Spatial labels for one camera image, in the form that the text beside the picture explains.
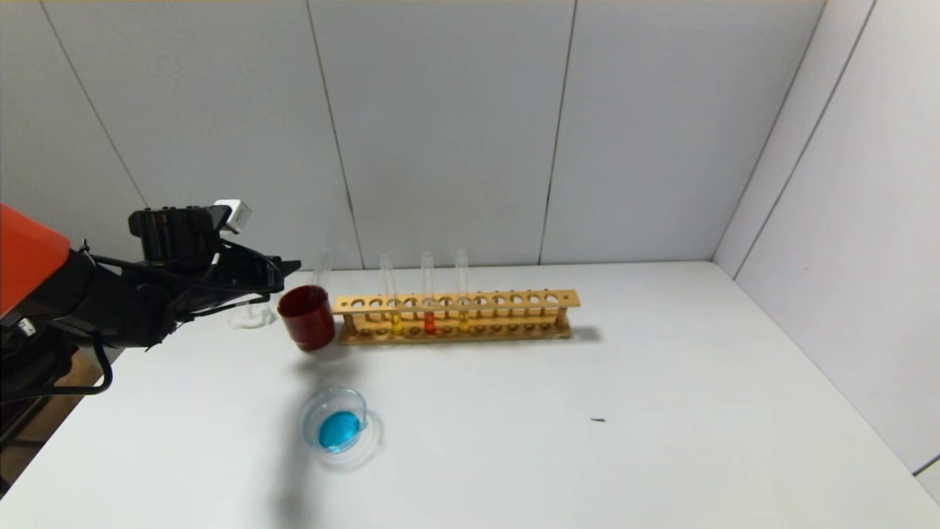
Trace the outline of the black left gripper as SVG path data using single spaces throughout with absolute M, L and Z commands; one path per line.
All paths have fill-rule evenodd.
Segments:
M 224 255 L 216 268 L 215 281 L 235 287 L 235 291 L 216 292 L 215 304 L 224 305 L 245 295 L 268 295 L 279 292 L 284 276 L 297 272 L 300 260 L 284 260 L 280 267 L 263 255 Z

